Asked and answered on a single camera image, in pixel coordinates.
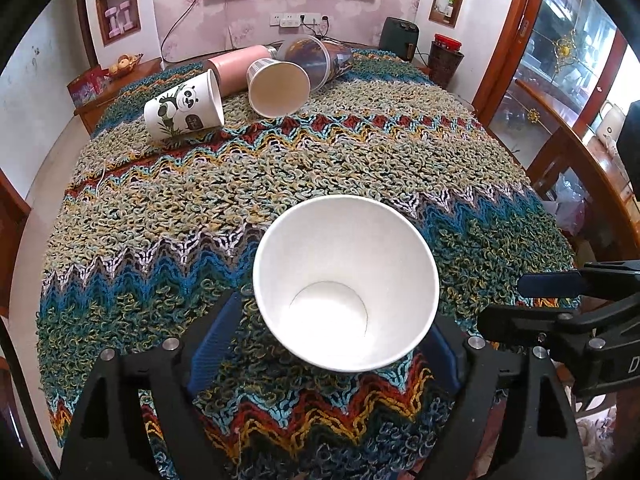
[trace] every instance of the wall socket panel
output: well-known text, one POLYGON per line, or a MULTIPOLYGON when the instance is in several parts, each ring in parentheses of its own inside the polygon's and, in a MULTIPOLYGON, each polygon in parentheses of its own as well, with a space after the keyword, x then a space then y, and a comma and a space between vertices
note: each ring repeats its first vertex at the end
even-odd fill
POLYGON ((322 23, 321 12, 274 12, 269 16, 271 27, 300 27, 302 16, 306 25, 320 25, 322 23))

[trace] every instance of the multicolored blanket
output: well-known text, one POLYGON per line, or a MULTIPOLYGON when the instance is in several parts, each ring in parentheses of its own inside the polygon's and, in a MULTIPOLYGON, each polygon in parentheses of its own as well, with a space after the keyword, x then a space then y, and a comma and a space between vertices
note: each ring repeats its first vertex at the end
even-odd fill
MULTIPOLYGON (((390 53, 354 69, 299 113, 255 115, 225 100, 226 126, 154 145, 146 100, 194 64, 125 88, 85 147, 44 260, 42 384, 60 446, 104 347, 137 352, 180 336, 227 287, 248 283, 260 237, 313 196, 380 200, 421 232, 441 279, 440 311, 466 330, 490 302, 533 306, 523 272, 572 266, 572 252, 522 168, 450 94, 390 53)), ((175 477, 152 399, 141 394, 161 472, 175 477)), ((194 402, 240 479, 386 479, 433 447, 451 403, 411 352, 355 375, 307 365, 265 327, 253 299, 220 373, 194 402)))

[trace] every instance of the white paper cup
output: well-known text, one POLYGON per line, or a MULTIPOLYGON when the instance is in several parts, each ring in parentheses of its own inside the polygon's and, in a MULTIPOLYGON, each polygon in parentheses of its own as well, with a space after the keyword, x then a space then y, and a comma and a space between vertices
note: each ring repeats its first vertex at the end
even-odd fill
POLYGON ((224 126, 222 98, 212 69, 174 86, 145 104, 145 123, 157 140, 224 126))
POLYGON ((387 366, 415 348, 438 307, 424 238, 394 209, 351 195, 307 200, 267 230, 255 299, 274 336, 337 372, 387 366))
POLYGON ((267 118, 292 114, 309 99, 309 76, 298 65, 259 59, 246 71, 249 103, 267 118))

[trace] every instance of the pink wallpaper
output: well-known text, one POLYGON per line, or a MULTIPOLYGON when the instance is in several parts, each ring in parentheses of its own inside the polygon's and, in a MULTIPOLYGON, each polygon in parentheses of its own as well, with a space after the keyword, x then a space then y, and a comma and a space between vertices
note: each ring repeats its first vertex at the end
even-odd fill
MULTIPOLYGON (((162 41, 193 0, 154 0, 162 41)), ((169 61, 233 47, 271 43, 304 27, 270 27, 274 12, 321 12, 330 18, 329 36, 378 44, 387 16, 413 21, 419 0, 198 0, 164 45, 169 61)))

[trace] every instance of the white kettle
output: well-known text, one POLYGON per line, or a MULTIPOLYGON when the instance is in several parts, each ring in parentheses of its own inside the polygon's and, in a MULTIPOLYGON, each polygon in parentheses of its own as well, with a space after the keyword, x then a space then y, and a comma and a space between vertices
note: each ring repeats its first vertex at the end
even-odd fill
POLYGON ((602 122, 598 129, 596 130, 596 136, 600 139, 606 139, 609 137, 613 142, 618 141, 618 137, 620 136, 620 131, 622 131, 622 126, 625 124, 626 115, 620 109, 619 106, 613 104, 611 101, 604 101, 602 108, 600 108, 600 115, 602 117, 602 122), (604 109, 610 105, 611 108, 605 112, 604 109))

